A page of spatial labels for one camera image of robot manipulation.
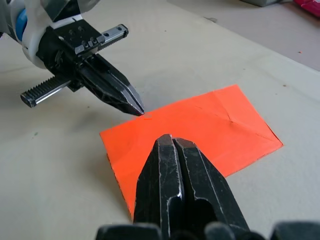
beige tabletop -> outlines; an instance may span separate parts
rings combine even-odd
[[[103,55],[147,111],[238,84],[285,146],[227,181],[255,231],[320,220],[320,73],[164,0],[101,1],[84,18],[129,36]],[[131,116],[88,90],[30,109],[20,93],[51,75],[0,40],[0,239],[93,240],[129,216],[99,132]]]

gray object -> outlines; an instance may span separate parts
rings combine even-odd
[[[265,7],[265,6],[280,2],[280,0],[241,0],[241,1],[248,4],[256,5],[258,7]]]

robotic arm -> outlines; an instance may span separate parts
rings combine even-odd
[[[0,36],[8,34],[22,45],[25,56],[54,77],[21,94],[29,107],[64,87],[76,92],[86,87],[97,98],[120,111],[144,113],[141,99],[127,78],[98,51],[125,38],[120,24],[99,33],[81,16],[99,0],[0,0]]]

orange envelope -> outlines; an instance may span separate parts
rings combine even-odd
[[[161,107],[101,132],[131,216],[138,177],[157,138],[194,142],[225,177],[283,144],[237,85]]]

pink object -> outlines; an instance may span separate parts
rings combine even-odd
[[[294,0],[303,9],[320,18],[320,0]]]

